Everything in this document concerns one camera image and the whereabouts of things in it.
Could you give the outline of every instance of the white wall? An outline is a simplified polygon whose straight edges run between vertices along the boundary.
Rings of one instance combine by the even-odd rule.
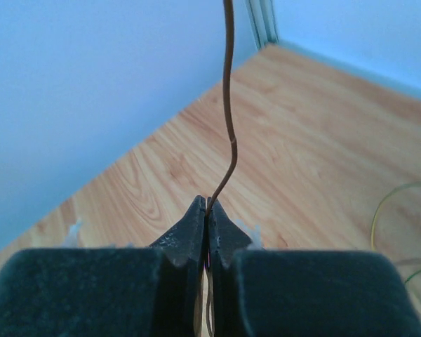
[[[285,45],[421,98],[421,0],[273,0]]]
[[[222,1],[0,0],[0,248],[219,81],[224,46]]]

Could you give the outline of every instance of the wood grain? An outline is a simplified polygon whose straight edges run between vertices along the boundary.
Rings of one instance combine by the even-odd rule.
[[[0,252],[53,246],[81,217],[83,246],[144,246],[211,195],[230,160],[221,84]],[[220,201],[266,247],[368,249],[378,202],[421,180],[421,103],[277,46],[234,72],[239,165]],[[421,256],[421,191],[393,198],[377,245]],[[408,275],[412,268],[402,270]],[[421,290],[421,278],[416,282]]]

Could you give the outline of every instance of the yellow wire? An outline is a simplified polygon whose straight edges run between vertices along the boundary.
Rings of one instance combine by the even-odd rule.
[[[373,221],[371,223],[371,235],[370,235],[370,245],[371,245],[371,250],[372,251],[377,251],[376,246],[375,246],[375,231],[376,231],[376,225],[377,225],[377,218],[379,216],[379,212],[382,209],[382,205],[391,197],[393,197],[396,193],[402,191],[402,190],[407,190],[409,188],[412,187],[421,187],[421,181],[416,181],[414,183],[407,183],[407,184],[403,184],[400,185],[398,187],[395,187],[391,192],[389,192],[378,204],[377,208],[376,208],[376,212],[374,213],[373,216]],[[414,278],[416,275],[421,274],[421,268],[417,271],[415,271],[413,274],[411,274],[409,277],[407,277],[407,279],[404,281],[404,284],[408,287],[408,283],[409,281]],[[420,304],[421,304],[421,297],[419,295],[417,295],[417,293],[415,291],[412,291],[413,294],[415,295],[415,297],[419,300]]]

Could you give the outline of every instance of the brown wire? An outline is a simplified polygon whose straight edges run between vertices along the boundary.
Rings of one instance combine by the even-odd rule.
[[[224,0],[225,6],[225,24],[226,24],[226,51],[225,51],[225,66],[223,68],[223,107],[225,110],[225,120],[227,134],[229,136],[229,141],[231,142],[231,164],[227,169],[225,176],[223,177],[221,183],[218,185],[217,189],[210,198],[209,204],[206,209],[206,216],[209,216],[211,213],[212,206],[215,203],[220,192],[225,187],[229,178],[231,178],[234,169],[237,164],[237,139],[234,132],[234,125],[232,123],[232,113],[231,113],[231,68],[232,68],[232,58],[234,55],[234,8],[232,5],[232,0]]]

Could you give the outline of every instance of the insulated wire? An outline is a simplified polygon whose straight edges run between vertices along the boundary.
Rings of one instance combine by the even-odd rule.
[[[371,250],[377,251],[376,246],[375,246],[375,231],[376,231],[376,227],[377,227],[377,219],[379,217],[379,213],[380,213],[380,210],[382,209],[383,204],[388,199],[393,197],[396,193],[398,193],[402,190],[407,190],[407,189],[412,188],[412,187],[421,187],[421,181],[416,181],[414,183],[407,183],[407,184],[403,184],[403,185],[400,185],[398,187],[395,187],[392,191],[390,191],[387,195],[385,195],[385,197],[380,201],[380,203],[377,206],[376,211],[374,213],[373,221],[371,223],[371,231],[370,231]],[[410,258],[410,259],[400,260],[400,261],[395,262],[395,265],[409,265],[409,264],[416,264],[416,263],[420,264],[421,258]],[[419,274],[421,274],[421,268],[416,270],[409,277],[407,277],[406,280],[404,281],[404,284],[406,286],[408,286],[408,283],[410,282],[410,280],[413,279],[415,276],[417,276]],[[412,291],[412,292],[421,304],[421,297],[419,295],[417,295],[417,293],[415,291]]]
[[[234,132],[234,125],[232,123],[232,112],[231,112],[231,68],[232,68],[232,58],[234,56],[234,7],[232,0],[223,0],[223,6],[225,7],[225,27],[226,27],[226,51],[225,51],[225,65],[223,67],[223,107],[225,111],[225,121],[227,134],[229,136],[229,141],[231,142],[231,164],[227,169],[225,176],[223,177],[221,183],[217,186],[217,189],[213,193],[212,197],[206,208],[205,217],[208,219],[209,214],[211,214],[212,206],[217,200],[218,195],[221,193],[225,185],[227,184],[229,178],[231,178],[232,173],[237,165],[237,138]],[[209,336],[213,336],[213,330],[211,326],[211,301],[213,297],[212,292],[212,282],[210,282],[210,270],[207,271],[208,276],[208,297],[206,301],[206,325],[208,328]]]

